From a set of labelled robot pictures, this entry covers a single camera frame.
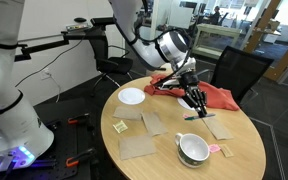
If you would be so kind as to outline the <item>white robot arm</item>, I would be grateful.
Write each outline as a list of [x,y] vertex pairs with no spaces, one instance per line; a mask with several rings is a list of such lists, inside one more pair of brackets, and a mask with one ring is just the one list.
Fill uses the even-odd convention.
[[[123,38],[150,70],[170,63],[184,100],[205,117],[206,94],[190,69],[192,41],[182,29],[172,29],[153,40],[140,37],[138,13],[147,0],[108,0],[113,22]],[[0,172],[30,166],[53,143],[54,134],[39,119],[32,105],[11,82],[25,0],[0,0]]]

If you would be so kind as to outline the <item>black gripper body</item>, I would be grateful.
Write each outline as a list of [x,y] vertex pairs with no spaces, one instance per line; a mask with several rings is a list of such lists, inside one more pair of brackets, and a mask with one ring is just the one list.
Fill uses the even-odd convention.
[[199,79],[195,72],[185,72],[180,75],[180,85],[185,91],[183,100],[187,104],[205,104],[206,93],[201,91],[198,83]]

